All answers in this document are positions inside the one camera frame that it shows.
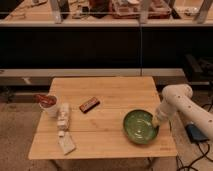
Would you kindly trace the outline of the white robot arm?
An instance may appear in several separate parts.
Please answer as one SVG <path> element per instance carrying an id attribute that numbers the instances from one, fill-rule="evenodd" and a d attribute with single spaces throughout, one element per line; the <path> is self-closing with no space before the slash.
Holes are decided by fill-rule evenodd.
<path id="1" fill-rule="evenodd" d="M 213 141 L 213 114 L 194 103 L 192 96 L 193 90 L 188 84 L 165 86 L 162 90 L 163 100 L 155 110 L 152 124 L 154 127 L 160 126 L 180 111 Z"/>

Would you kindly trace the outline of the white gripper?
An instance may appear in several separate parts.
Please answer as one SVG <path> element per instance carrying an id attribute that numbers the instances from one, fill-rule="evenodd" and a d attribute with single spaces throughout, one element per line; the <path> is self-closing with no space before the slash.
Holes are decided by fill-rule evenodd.
<path id="1" fill-rule="evenodd" d="M 160 124 L 167 122 L 170 119 L 171 107 L 169 105 L 160 104 L 156 109 L 156 114 L 152 125 L 154 128 L 160 126 Z"/>

